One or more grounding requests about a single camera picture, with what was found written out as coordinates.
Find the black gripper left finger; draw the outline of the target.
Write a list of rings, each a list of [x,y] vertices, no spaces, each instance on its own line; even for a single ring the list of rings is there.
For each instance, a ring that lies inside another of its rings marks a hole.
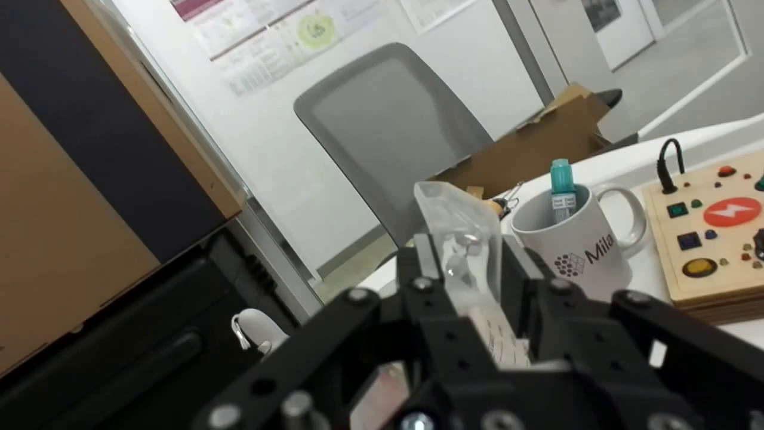
[[[395,254],[399,289],[352,286],[314,312],[265,360],[244,370],[190,419],[190,430],[350,430],[350,412],[388,363],[413,373],[407,394],[379,430],[449,430],[461,391],[498,367],[474,324],[443,290],[443,274],[417,250]]]

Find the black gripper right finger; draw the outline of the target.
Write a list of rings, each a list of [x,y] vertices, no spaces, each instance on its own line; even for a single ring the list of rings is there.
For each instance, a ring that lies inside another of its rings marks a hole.
[[[500,305],[533,363],[584,383],[603,430],[761,430],[764,350],[734,333],[633,289],[590,299],[512,237]]]

